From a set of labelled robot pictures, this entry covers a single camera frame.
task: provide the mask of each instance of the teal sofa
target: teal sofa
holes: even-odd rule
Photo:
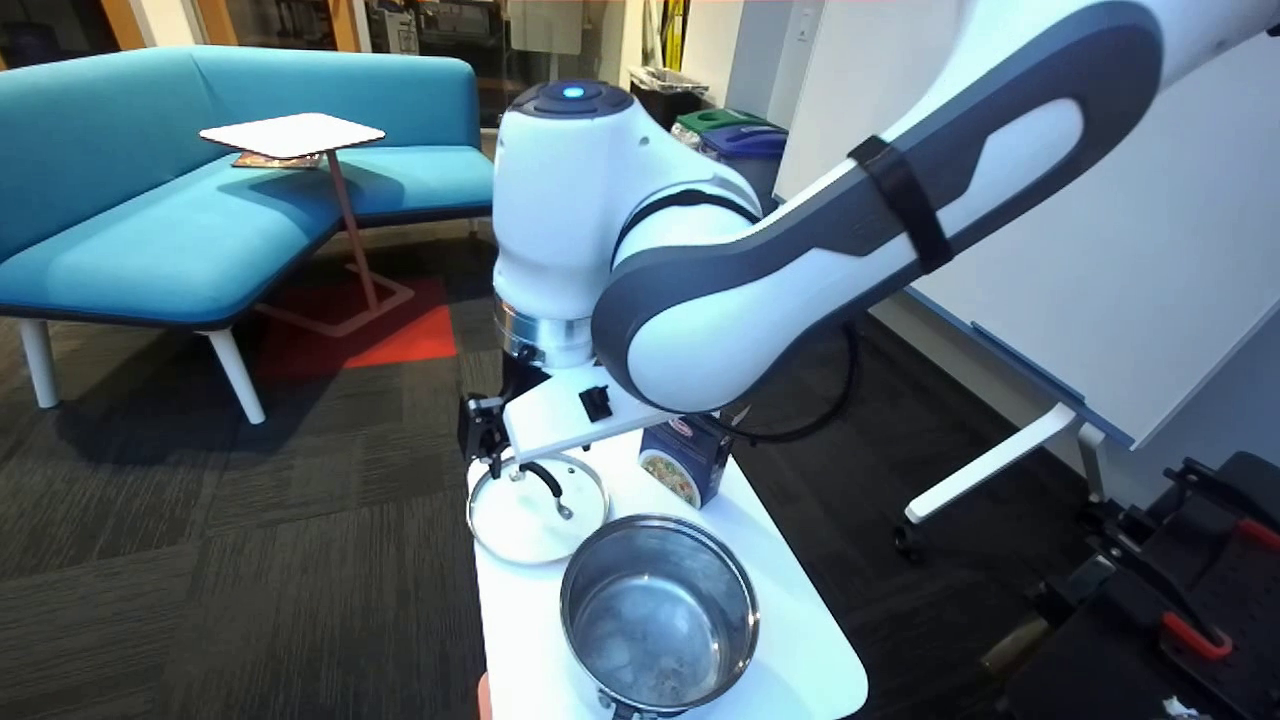
[[[231,168],[201,130],[334,112],[385,130],[344,150],[361,225],[487,217],[477,76],[446,56],[139,49],[0,73],[0,318],[38,404],[55,404],[50,319],[213,342],[263,421],[236,319],[342,230],[327,172]]]

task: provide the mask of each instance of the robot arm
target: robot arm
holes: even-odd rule
[[[501,130],[496,291],[542,384],[501,409],[503,439],[532,460],[731,404],[805,334],[1048,202],[1159,90],[1278,24],[1280,0],[978,0],[934,91],[767,222],[629,98],[525,98]]]

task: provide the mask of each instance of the stainless steel bowl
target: stainless steel bowl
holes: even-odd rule
[[[739,679],[760,609],[717,536],[675,518],[626,518],[574,553],[562,626],[616,718],[681,718]]]

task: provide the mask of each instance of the gray floor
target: gray floor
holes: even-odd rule
[[[408,236],[373,260],[448,283],[463,357],[269,384],[263,429],[246,429],[201,342],[99,324],[55,324],[64,409],[38,414],[0,328],[5,720],[477,713],[457,392],[496,384],[494,254]],[[865,718],[991,718],[1002,677],[978,659],[1023,618],[1023,589],[1081,558],[1086,486],[1031,458],[903,560],[899,506],[1004,426],[857,328],[836,426],[738,458],[873,674]],[[752,398],[752,426],[805,421],[842,374],[817,345]]]

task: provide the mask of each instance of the carpet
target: carpet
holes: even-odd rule
[[[457,357],[448,298],[434,278],[379,278],[378,312],[370,312],[358,278],[307,281],[274,291],[256,318],[254,374],[263,384]]]

